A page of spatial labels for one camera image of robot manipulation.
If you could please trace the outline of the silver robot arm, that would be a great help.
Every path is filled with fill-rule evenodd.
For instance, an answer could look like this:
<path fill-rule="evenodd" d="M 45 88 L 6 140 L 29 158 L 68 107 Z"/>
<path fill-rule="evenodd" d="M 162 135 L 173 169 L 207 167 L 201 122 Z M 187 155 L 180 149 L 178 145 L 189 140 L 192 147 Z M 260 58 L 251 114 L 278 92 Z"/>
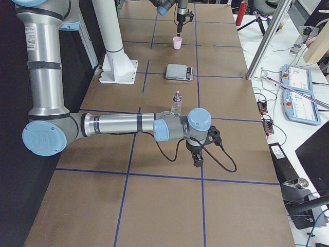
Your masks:
<path fill-rule="evenodd" d="M 16 16 L 25 26 L 33 107 L 22 132 L 27 149 L 40 156 L 63 151 L 73 141 L 94 134 L 153 132 L 156 142 L 186 142 L 194 165 L 210 143 L 211 115 L 203 108 L 187 116 L 172 112 L 92 115 L 71 113 L 64 105 L 60 30 L 78 30 L 78 1 L 15 1 Z"/>
<path fill-rule="evenodd" d="M 188 15 L 188 1 L 186 0 L 150 0 L 150 2 L 156 7 L 157 12 L 164 16 L 175 4 L 177 5 L 177 36 L 179 37 L 184 25 L 184 21 Z"/>

